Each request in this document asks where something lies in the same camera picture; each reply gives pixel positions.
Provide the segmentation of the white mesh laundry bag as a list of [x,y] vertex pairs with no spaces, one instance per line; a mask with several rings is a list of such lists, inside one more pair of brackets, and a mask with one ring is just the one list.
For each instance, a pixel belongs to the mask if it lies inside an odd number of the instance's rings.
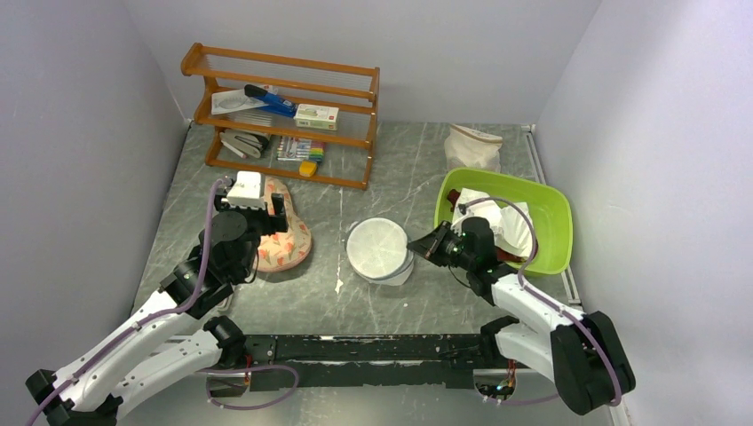
[[371,217],[353,224],[345,240],[347,260],[371,284],[400,287],[414,268],[408,235],[390,219]]

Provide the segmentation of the white mesh liner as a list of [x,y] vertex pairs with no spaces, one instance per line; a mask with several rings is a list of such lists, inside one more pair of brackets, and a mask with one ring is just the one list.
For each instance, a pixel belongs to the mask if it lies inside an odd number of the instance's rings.
[[461,223],[468,217],[485,218],[494,235],[495,246],[515,262],[522,263],[532,254],[534,238],[526,220],[515,208],[505,203],[500,206],[495,201],[483,201],[468,207],[465,213],[455,209],[452,228],[460,231]]

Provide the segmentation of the dark red bra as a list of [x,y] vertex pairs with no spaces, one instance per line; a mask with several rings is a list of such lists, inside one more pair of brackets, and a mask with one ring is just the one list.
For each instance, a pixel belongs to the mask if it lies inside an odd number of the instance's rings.
[[448,194],[446,196],[446,200],[449,203],[449,211],[450,212],[454,212],[455,211],[456,204],[458,203],[459,197],[460,197],[460,192],[457,191],[456,189],[451,189],[448,192]]

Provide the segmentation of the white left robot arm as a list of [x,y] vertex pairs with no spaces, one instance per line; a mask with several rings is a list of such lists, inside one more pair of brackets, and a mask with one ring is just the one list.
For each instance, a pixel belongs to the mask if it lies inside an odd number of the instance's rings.
[[287,229],[282,194],[269,202],[213,194],[198,244],[136,313],[70,364],[26,380],[37,403],[28,423],[115,425],[188,375],[252,366],[245,334],[210,313],[251,276],[262,237]]

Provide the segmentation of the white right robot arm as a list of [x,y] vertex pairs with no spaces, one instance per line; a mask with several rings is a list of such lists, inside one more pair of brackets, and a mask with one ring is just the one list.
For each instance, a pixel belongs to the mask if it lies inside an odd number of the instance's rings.
[[522,363],[549,379],[576,414],[617,405],[635,389],[613,321],[558,302],[500,261],[485,218],[466,219],[458,231],[444,221],[407,248],[439,267],[465,271],[471,291],[507,313],[482,328],[479,354],[487,366]]

